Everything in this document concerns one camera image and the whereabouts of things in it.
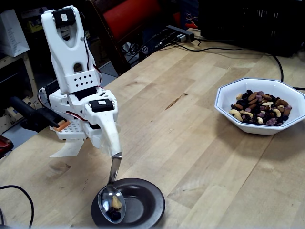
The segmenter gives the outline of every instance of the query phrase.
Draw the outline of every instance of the spoon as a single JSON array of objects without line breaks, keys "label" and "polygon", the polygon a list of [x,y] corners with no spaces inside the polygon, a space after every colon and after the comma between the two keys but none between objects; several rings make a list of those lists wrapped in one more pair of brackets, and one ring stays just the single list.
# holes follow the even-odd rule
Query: spoon
[{"label": "spoon", "polygon": [[112,156],[112,164],[108,184],[98,195],[98,203],[102,214],[111,223],[120,223],[126,213],[126,203],[122,193],[113,187],[122,160],[122,153]]}]

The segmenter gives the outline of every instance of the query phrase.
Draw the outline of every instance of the wooden tabletop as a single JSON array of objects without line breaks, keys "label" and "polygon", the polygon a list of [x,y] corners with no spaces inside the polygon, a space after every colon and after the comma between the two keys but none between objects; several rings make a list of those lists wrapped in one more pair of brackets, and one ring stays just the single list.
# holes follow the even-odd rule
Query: wooden tabletop
[{"label": "wooden tabletop", "polygon": [[[200,49],[216,42],[188,44]],[[305,87],[302,54],[282,58],[285,82]],[[242,77],[280,79],[275,60],[254,51],[167,48],[107,86],[119,102],[123,160],[118,179],[138,177],[163,192],[158,226],[304,227],[305,123],[274,136],[242,132],[214,109],[217,88]],[[19,185],[35,205],[34,226],[93,226],[91,203],[111,159],[86,140],[74,157],[48,128],[0,160],[0,185]],[[2,190],[7,225],[27,225],[30,205]]]}]

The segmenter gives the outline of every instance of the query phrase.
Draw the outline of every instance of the dark brown plate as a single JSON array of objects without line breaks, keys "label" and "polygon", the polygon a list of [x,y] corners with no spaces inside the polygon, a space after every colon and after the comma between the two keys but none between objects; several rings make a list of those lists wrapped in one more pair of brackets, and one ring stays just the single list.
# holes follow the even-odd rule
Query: dark brown plate
[{"label": "dark brown plate", "polygon": [[113,185],[124,196],[126,214],[119,224],[110,223],[102,214],[97,196],[91,206],[93,221],[98,227],[150,228],[163,216],[165,200],[154,184],[137,178],[117,180]]}]

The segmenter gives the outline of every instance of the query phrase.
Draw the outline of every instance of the orange tip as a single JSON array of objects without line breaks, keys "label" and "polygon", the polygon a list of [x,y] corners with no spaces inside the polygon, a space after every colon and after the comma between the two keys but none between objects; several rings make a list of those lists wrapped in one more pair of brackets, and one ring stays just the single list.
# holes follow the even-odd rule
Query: orange tip
[{"label": "orange tip", "polygon": [[64,128],[66,128],[68,125],[70,125],[71,123],[69,121],[65,122],[64,120],[61,120],[58,125],[59,127],[53,127],[54,130],[60,132],[61,130],[63,130]]}]

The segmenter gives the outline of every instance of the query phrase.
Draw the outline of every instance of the spoon bowl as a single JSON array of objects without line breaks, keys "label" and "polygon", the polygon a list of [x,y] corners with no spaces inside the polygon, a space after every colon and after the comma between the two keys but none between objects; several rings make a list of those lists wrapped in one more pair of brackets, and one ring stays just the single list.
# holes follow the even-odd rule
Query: spoon bowl
[{"label": "spoon bowl", "polygon": [[[112,207],[113,198],[117,198],[122,204],[120,209]],[[99,192],[98,203],[101,212],[109,222],[117,224],[124,219],[126,213],[125,199],[122,193],[113,186],[108,185]]]}]

